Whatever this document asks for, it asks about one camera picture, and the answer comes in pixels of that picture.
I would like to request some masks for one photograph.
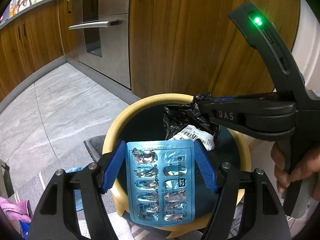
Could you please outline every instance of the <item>wooden cabinet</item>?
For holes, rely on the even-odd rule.
[[[0,30],[0,99],[63,55],[57,1],[40,5]]]
[[[69,26],[73,25],[73,6],[71,1],[58,0],[59,6],[59,21],[61,38],[65,55],[75,59],[76,54],[76,32],[70,31]]]
[[[230,96],[273,89],[259,53],[250,48],[228,12],[247,0],[131,0],[132,92]],[[289,49],[300,0],[249,0],[276,26]]]

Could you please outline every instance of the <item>human hand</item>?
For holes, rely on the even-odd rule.
[[[284,171],[285,157],[281,153],[278,143],[275,142],[271,149],[271,158],[275,162],[275,177],[277,179],[277,189],[281,194],[290,183],[296,180],[305,179],[314,172],[318,172],[318,179],[312,197],[320,200],[320,147],[312,148],[304,155],[289,175]]]

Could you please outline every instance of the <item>gray marble floor tile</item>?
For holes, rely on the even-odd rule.
[[[0,114],[0,159],[7,161],[41,123],[35,88],[32,84]]]
[[[100,85],[89,89],[54,113],[44,128],[57,157],[84,140],[106,134],[128,104]]]
[[[41,124],[8,160],[14,191],[56,160]]]
[[[95,85],[96,82],[69,63],[40,78],[35,87],[42,121]]]

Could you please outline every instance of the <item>empty pill blister pack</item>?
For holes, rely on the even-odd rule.
[[[129,212],[133,222],[165,227],[195,216],[192,140],[127,143]]]

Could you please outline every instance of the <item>kitchen countertop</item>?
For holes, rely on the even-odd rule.
[[[54,0],[41,0],[40,2],[37,2],[33,5],[30,5],[29,7],[23,9],[22,11],[18,12],[17,14],[15,14],[14,16],[12,16],[11,18],[7,19],[3,24],[0,25],[0,30],[2,28],[4,28],[6,25],[8,25],[10,22],[12,22],[13,20],[15,20],[16,18],[20,17],[22,14],[40,6],[40,5],[43,5],[45,3],[48,3],[48,2],[51,2],[51,1],[54,1]]]

